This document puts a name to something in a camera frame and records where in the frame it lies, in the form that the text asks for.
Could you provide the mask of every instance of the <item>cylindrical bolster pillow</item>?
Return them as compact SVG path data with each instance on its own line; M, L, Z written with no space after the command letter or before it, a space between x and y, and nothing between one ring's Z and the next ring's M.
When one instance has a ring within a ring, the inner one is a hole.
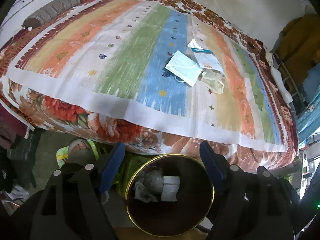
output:
M53 0L24 20L23 27L36 28L52 20L58 14L80 4L80 0Z

